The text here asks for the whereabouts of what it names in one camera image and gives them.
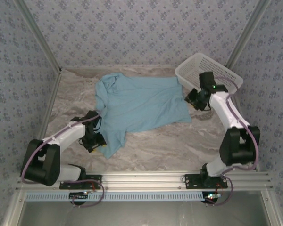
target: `gray marble floor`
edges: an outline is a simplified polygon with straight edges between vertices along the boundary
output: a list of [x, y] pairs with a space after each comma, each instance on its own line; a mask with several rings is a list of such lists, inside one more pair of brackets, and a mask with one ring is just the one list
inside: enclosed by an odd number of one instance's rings
[[[60, 130], [71, 118], [95, 109], [95, 84], [111, 72], [122, 72], [128, 77], [175, 76], [174, 68], [63, 70], [46, 136]], [[173, 123], [145, 132], [127, 133], [125, 147], [108, 160], [100, 152], [88, 153], [74, 142], [62, 153], [62, 162], [81, 165], [87, 171], [199, 170], [218, 154], [225, 131], [214, 111], [195, 111], [190, 105], [188, 108], [192, 123]]]

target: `white plastic basket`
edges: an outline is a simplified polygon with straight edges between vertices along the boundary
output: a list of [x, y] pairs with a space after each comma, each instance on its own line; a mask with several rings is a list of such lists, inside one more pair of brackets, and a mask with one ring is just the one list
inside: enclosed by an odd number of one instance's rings
[[230, 81], [216, 77], [226, 77], [235, 82], [239, 88], [243, 83], [239, 75], [202, 53], [194, 54], [175, 69], [179, 83], [190, 91], [193, 88], [200, 90], [199, 74], [203, 72], [213, 72], [216, 83], [224, 84], [231, 94], [237, 91], [236, 87]]

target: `patterned wallpaper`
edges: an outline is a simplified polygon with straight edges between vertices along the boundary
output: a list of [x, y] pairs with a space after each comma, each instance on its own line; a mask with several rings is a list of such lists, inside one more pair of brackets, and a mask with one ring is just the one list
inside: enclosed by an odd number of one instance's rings
[[12, 0], [0, 0], [0, 225], [55, 73]]
[[273, 173], [283, 208], [283, 0], [274, 0], [251, 36], [234, 71], [246, 118], [261, 129], [260, 166]]
[[61, 67], [225, 64], [257, 0], [25, 0]]

